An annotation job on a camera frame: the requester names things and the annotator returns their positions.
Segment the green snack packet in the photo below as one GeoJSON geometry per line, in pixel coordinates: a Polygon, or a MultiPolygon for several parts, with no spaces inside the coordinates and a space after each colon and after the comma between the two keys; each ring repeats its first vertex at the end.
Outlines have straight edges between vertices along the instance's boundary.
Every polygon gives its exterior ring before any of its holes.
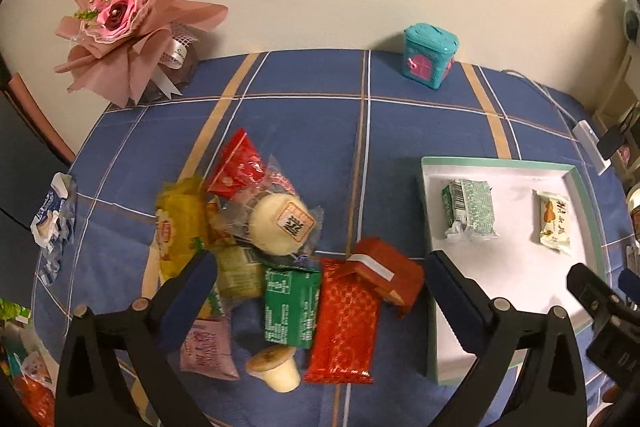
{"type": "Polygon", "coordinates": [[[316,271],[267,268],[265,340],[309,349],[316,327],[321,275],[316,271]]]}

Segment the dark red box snack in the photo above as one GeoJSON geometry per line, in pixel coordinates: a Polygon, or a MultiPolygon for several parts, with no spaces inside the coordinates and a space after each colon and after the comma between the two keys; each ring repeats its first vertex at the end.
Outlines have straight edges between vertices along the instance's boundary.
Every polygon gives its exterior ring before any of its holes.
{"type": "Polygon", "coordinates": [[[346,259],[346,268],[356,273],[380,297],[405,317],[424,285],[424,269],[378,237],[361,239],[346,259]]]}

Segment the light green wafer packet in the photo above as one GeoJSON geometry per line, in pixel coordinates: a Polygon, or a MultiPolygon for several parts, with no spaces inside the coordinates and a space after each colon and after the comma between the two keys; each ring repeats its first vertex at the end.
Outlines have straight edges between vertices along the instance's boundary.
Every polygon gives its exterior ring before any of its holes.
{"type": "Polygon", "coordinates": [[[444,204],[447,239],[472,236],[497,237],[495,209],[487,181],[450,180],[440,192],[444,204]]]}

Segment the round bun clear wrapper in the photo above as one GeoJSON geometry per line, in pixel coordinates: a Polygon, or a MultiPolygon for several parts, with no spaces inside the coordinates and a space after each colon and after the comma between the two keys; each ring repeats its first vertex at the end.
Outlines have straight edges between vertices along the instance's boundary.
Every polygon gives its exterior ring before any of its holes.
{"type": "Polygon", "coordinates": [[[255,248],[268,265],[311,271],[323,221],[322,207],[307,206],[270,157],[265,176],[222,206],[217,227],[255,248]]]}

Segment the blue white crumpled wrapper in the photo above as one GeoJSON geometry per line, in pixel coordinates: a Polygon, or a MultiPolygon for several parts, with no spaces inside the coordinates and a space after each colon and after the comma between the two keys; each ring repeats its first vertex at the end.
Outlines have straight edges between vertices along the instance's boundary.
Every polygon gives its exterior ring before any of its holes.
{"type": "Polygon", "coordinates": [[[46,197],[30,224],[39,247],[38,277],[50,286],[61,271],[66,249],[74,243],[77,211],[77,184],[68,173],[53,176],[46,197]]]}

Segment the cream persimmon snack packet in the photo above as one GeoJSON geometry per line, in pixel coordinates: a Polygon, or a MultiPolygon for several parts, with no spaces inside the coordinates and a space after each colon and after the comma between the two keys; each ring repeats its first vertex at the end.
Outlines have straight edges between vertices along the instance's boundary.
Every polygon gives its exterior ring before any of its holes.
{"type": "Polygon", "coordinates": [[[539,205],[538,239],[542,246],[570,255],[570,200],[567,196],[535,191],[539,205]]]}

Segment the clear green cracker packet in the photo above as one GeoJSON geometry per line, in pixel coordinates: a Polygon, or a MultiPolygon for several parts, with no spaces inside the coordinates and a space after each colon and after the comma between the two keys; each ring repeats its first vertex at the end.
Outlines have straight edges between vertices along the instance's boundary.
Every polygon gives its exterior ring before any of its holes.
{"type": "Polygon", "coordinates": [[[265,272],[254,249],[245,245],[228,245],[216,251],[218,289],[230,306],[239,306],[264,295],[265,272]]]}

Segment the small pudding cup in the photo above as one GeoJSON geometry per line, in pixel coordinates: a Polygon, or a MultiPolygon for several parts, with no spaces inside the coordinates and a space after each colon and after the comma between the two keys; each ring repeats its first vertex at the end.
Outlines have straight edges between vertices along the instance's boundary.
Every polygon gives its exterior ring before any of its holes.
{"type": "Polygon", "coordinates": [[[266,348],[246,362],[246,373],[260,379],[275,392],[291,392],[300,384],[295,353],[296,348],[291,346],[274,345],[266,348]]]}

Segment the blue plaid tablecloth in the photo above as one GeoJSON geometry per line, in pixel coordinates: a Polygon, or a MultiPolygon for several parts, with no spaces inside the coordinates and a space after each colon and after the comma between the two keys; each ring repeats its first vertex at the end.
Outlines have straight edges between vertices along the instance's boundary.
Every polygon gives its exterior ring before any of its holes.
{"type": "Polygon", "coordinates": [[[174,103],[104,114],[81,147],[75,248],[50,286],[35,283],[32,318],[61,354],[73,309],[118,311],[141,293],[157,193],[176,181],[215,108],[219,124],[198,168],[246,130],[306,204],[324,210],[318,249],[344,254],[378,236],[419,259],[426,251],[418,173],[425,156],[541,160],[576,167],[596,206],[604,269],[623,269],[632,225],[614,172],[598,176],[570,136],[588,110],[506,70],[454,65],[438,90],[400,72],[397,54],[281,51],[201,62],[174,103]]]}

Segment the white shelf unit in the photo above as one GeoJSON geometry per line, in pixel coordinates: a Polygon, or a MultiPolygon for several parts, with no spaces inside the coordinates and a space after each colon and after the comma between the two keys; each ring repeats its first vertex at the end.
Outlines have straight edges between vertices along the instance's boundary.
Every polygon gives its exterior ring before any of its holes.
{"type": "Polygon", "coordinates": [[[626,50],[612,83],[596,113],[597,124],[606,133],[620,127],[622,144],[612,155],[612,164],[626,187],[639,182],[639,2],[626,0],[623,15],[626,50]]]}

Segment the yellow cake snack bag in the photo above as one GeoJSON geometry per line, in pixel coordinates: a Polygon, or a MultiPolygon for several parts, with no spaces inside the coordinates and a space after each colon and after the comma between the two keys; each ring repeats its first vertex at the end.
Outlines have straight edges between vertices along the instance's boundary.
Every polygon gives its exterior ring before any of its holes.
{"type": "Polygon", "coordinates": [[[202,177],[165,183],[155,203],[155,240],[160,251],[160,279],[178,277],[199,251],[209,246],[206,197],[202,177]]]}

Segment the teal-rimmed white tray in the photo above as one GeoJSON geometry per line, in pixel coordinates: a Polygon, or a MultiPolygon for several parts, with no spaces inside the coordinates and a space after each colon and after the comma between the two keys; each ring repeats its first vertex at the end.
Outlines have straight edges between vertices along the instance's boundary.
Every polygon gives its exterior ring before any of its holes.
{"type": "Polygon", "coordinates": [[[566,274],[582,262],[603,277],[604,252],[596,210],[578,169],[554,162],[437,157],[421,160],[427,248],[445,251],[460,272],[490,298],[503,297],[520,311],[544,313],[563,307],[575,333],[589,329],[589,314],[570,295],[566,274]],[[491,189],[495,234],[449,237],[442,190],[452,180],[485,181],[491,189]],[[538,241],[540,192],[570,201],[570,252],[538,241]]]}

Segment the red orange patterned packet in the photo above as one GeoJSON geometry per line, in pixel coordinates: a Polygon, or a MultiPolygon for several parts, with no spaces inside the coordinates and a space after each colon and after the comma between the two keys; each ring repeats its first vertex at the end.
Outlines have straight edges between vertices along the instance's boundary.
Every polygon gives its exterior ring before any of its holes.
{"type": "Polygon", "coordinates": [[[345,260],[322,260],[317,327],[304,381],[372,384],[380,309],[380,296],[345,260]]]}

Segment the red snack packet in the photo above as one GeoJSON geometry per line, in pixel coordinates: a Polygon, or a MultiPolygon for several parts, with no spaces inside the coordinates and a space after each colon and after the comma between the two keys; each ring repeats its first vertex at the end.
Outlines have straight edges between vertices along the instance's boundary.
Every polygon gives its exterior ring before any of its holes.
{"type": "Polygon", "coordinates": [[[221,155],[207,183],[206,192],[224,199],[259,182],[266,171],[247,132],[240,128],[222,149],[221,155]]]}

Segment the pink swiss roll packet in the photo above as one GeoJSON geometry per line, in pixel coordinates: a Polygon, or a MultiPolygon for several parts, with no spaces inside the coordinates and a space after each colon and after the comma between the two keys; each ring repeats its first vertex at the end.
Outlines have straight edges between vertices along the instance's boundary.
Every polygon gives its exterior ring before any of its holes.
{"type": "Polygon", "coordinates": [[[180,348],[180,371],[222,381],[240,378],[232,358],[229,317],[194,321],[180,348]]]}

